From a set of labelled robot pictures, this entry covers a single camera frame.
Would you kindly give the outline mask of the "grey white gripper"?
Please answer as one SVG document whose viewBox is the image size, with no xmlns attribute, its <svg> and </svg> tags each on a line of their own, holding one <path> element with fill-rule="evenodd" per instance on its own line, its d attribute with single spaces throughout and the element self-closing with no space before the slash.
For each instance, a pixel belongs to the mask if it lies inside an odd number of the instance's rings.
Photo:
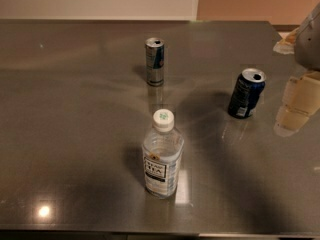
<svg viewBox="0 0 320 240">
<path fill-rule="evenodd" d="M 304 19 L 298 29 L 282 33 L 273 51 L 293 54 L 307 71 L 301 77 L 290 77 L 282 98 L 274 131 L 281 137 L 297 133 L 320 109 L 320 3 Z"/>
</svg>

